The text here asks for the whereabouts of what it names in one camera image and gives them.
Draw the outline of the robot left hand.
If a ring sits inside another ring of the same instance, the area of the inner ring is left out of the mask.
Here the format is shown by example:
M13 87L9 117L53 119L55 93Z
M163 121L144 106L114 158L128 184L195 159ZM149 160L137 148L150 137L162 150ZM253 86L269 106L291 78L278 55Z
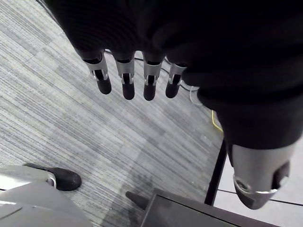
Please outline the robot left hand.
M152 100L164 59L166 95L180 81L222 126L241 202L262 208L290 173L303 133L303 3L300 0L47 0L47 9L85 61L101 93L111 92L110 50L123 95L134 97L134 54Z

